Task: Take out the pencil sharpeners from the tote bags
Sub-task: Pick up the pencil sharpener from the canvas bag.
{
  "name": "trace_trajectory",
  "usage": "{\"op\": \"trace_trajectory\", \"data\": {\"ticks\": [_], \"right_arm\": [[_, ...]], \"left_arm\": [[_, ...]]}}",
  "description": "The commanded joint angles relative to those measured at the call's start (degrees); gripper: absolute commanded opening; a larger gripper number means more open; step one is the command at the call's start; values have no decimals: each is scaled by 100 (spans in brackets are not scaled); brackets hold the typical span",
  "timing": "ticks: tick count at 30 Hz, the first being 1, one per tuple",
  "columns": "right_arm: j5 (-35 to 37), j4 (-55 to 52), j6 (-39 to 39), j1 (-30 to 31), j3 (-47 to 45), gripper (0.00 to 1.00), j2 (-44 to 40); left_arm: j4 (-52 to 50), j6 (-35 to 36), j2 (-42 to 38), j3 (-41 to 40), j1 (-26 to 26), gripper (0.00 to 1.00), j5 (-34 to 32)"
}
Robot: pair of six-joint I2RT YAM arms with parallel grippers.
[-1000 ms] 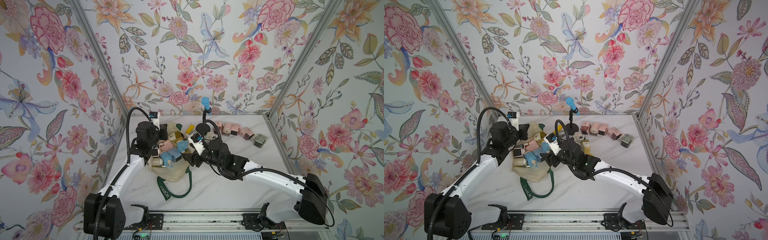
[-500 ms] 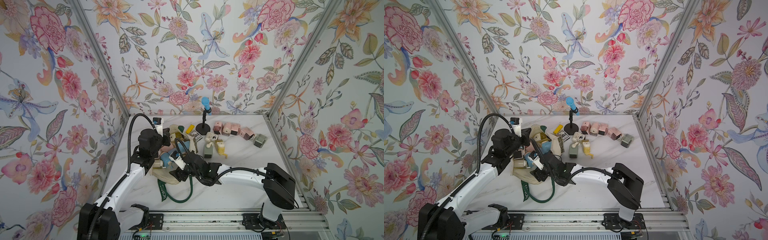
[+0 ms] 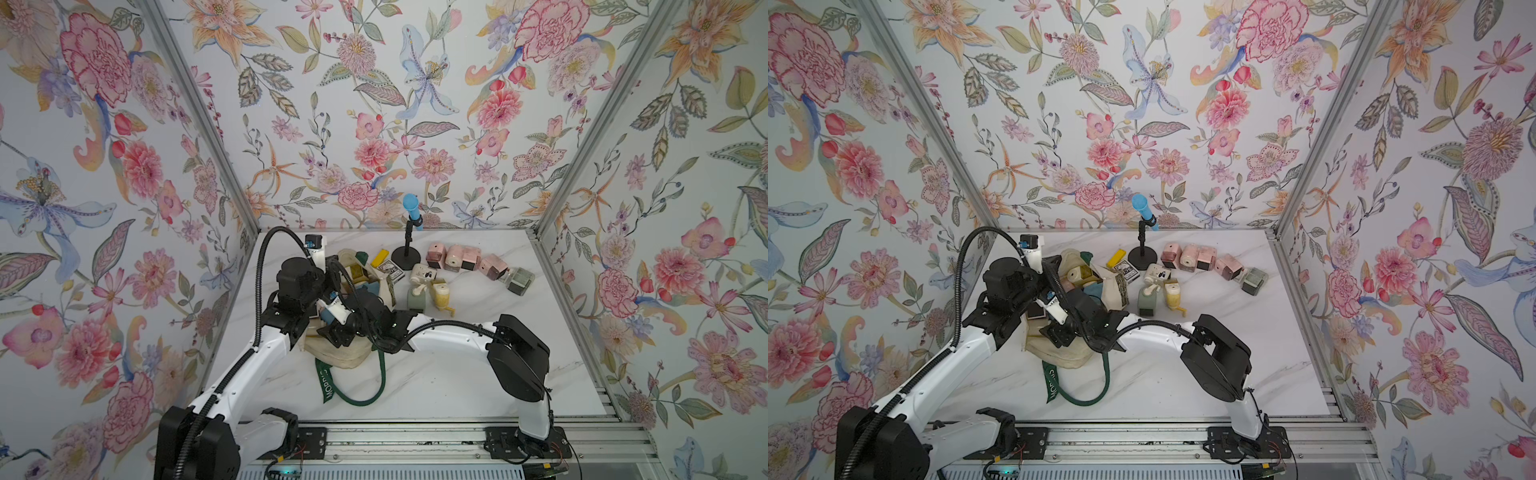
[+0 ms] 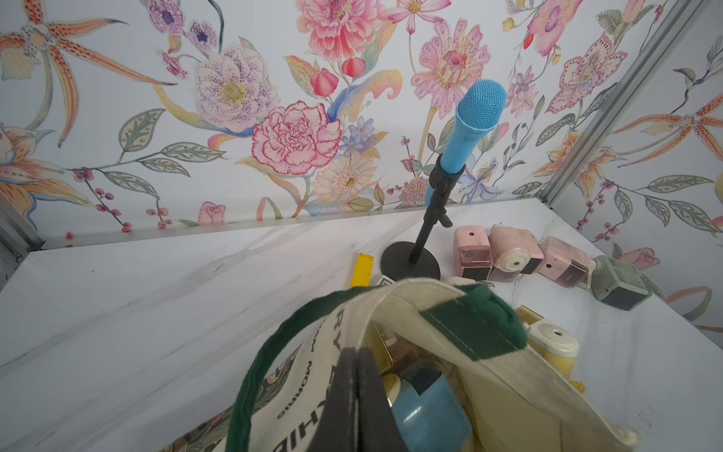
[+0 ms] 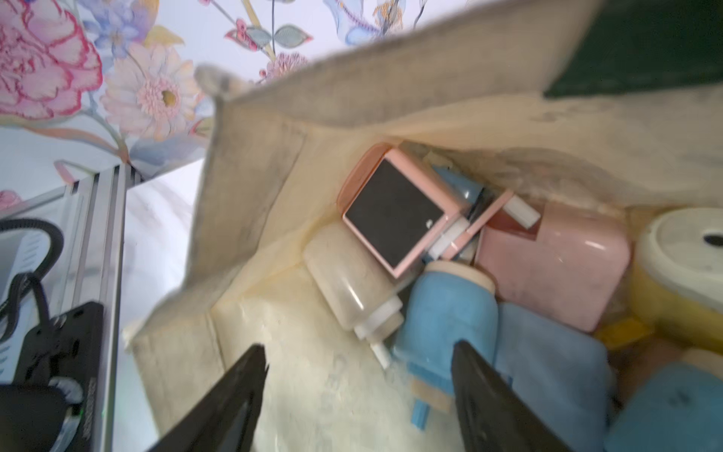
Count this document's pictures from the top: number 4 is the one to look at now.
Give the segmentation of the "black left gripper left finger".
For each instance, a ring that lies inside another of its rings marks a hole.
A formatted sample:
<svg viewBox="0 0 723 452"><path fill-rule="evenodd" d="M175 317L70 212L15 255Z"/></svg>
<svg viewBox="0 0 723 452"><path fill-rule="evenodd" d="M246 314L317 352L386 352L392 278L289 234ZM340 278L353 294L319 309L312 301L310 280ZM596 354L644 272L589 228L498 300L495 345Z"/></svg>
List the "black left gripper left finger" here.
<svg viewBox="0 0 723 452"><path fill-rule="evenodd" d="M310 452L352 452L357 448L358 353L344 348L335 367L333 381Z"/></svg>

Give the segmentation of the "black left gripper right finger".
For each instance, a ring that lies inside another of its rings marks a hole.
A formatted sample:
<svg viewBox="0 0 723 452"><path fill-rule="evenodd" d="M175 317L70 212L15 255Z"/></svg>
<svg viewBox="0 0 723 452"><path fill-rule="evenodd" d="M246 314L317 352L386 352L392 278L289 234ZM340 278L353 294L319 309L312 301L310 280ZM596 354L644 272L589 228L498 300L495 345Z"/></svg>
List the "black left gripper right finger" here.
<svg viewBox="0 0 723 452"><path fill-rule="evenodd" d="M370 348L360 348L358 350L357 402L358 451L408 451L395 423L382 379Z"/></svg>

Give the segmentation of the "cream canvas tote bag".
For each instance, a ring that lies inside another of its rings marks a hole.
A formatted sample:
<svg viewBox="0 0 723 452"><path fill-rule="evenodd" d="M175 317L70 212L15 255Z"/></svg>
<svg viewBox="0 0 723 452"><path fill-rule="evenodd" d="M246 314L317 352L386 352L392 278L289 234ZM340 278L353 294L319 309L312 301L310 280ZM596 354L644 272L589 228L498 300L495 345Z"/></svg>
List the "cream canvas tote bag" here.
<svg viewBox="0 0 723 452"><path fill-rule="evenodd" d="M459 451L633 451L534 348L487 286L431 279L333 292L301 306L256 354L235 403L171 451L308 451L344 348L370 348L383 376L438 365L471 423Z"/></svg>

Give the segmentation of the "yellow pencil sharpener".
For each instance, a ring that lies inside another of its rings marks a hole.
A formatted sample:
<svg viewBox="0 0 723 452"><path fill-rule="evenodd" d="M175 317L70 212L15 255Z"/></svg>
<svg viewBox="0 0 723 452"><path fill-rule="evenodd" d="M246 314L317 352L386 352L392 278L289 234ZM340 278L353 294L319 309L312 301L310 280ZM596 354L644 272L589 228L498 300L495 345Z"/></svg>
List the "yellow pencil sharpener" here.
<svg viewBox="0 0 723 452"><path fill-rule="evenodd" d="M531 309L521 306L515 310L527 332L528 342L535 352L549 363L581 394L586 386L570 377L579 355L580 346L575 337Z"/></svg>

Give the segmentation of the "pink pencil sharpener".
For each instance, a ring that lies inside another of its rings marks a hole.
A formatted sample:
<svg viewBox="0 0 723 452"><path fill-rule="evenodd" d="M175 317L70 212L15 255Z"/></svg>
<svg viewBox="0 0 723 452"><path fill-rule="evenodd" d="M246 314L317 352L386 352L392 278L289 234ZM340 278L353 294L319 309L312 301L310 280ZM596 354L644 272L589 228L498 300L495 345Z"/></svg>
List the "pink pencil sharpener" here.
<svg viewBox="0 0 723 452"><path fill-rule="evenodd" d="M560 240L546 237L540 243L543 259L537 273L566 288L579 286L589 275L590 257L583 250Z"/></svg>
<svg viewBox="0 0 723 452"><path fill-rule="evenodd" d="M544 259L536 237L527 229L495 225L489 234L493 269L489 280L512 283L534 273Z"/></svg>
<svg viewBox="0 0 723 452"><path fill-rule="evenodd" d="M461 226L454 233L454 258L459 277L487 281L493 268L491 244L481 226Z"/></svg>

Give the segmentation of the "dark green pencil sharpener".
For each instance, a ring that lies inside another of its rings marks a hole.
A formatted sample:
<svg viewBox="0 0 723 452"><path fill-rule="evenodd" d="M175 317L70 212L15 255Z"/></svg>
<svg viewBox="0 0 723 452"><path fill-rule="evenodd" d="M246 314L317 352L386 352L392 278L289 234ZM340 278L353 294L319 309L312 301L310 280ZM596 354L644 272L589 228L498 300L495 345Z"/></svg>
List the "dark green pencil sharpener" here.
<svg viewBox="0 0 723 452"><path fill-rule="evenodd" d="M589 291L598 301L623 311L632 311L651 297L651 289L635 266L606 255L590 261L589 271L578 287Z"/></svg>

